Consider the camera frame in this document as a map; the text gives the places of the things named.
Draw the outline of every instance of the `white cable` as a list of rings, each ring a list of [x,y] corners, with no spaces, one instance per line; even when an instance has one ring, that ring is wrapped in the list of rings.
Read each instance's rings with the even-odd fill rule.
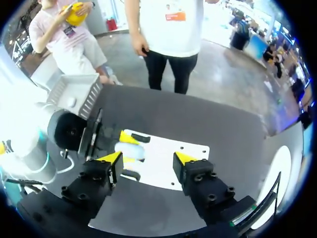
[[[60,156],[63,157],[63,154],[64,154],[64,152],[61,151],[60,152]],[[58,174],[62,174],[62,173],[68,172],[68,171],[70,171],[71,169],[74,168],[75,163],[74,163],[73,159],[69,155],[67,156],[67,158],[70,160],[71,165],[68,168],[64,169],[64,170],[57,171]]]

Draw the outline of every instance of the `yellow cup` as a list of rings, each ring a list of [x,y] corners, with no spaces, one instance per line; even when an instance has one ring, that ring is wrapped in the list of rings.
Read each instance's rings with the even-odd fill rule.
[[[69,15],[69,17],[66,19],[66,21],[72,25],[72,26],[80,26],[84,20],[86,19],[88,14],[84,14],[82,16],[77,16],[76,12],[78,10],[80,10],[80,8],[82,7],[83,3],[82,2],[76,2],[73,4],[72,8],[71,8],[71,14]]]

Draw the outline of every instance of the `black table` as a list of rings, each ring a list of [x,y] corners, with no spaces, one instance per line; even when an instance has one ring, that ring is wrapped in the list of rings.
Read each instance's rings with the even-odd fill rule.
[[[191,96],[149,89],[106,86],[92,111],[103,108],[103,124],[172,140],[209,146],[215,172],[236,188],[237,200],[259,192],[263,169],[264,133],[260,119],[251,113]],[[52,157],[58,148],[49,145]],[[56,159],[57,167],[67,160]],[[60,187],[78,176],[78,167],[49,185],[60,196]],[[166,236],[205,226],[190,199],[181,191],[162,189],[121,178],[107,197],[96,219],[96,229],[130,236]]]

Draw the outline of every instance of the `white t-shirt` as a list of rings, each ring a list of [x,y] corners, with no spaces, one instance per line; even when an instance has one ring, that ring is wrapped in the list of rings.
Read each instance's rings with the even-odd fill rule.
[[[200,50],[204,0],[141,0],[140,28],[151,51],[190,57]]]

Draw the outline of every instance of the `gray floor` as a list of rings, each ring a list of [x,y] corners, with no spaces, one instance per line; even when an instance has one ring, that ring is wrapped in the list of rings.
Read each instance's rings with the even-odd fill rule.
[[[128,34],[104,36],[98,42],[124,85],[149,87],[145,63],[134,54]],[[265,86],[265,80],[270,81],[274,93]],[[173,85],[168,65],[162,89],[172,92]],[[203,40],[187,94],[257,114],[263,120],[266,135],[273,136],[291,125],[299,114],[291,91],[282,88],[259,63],[242,52]]]

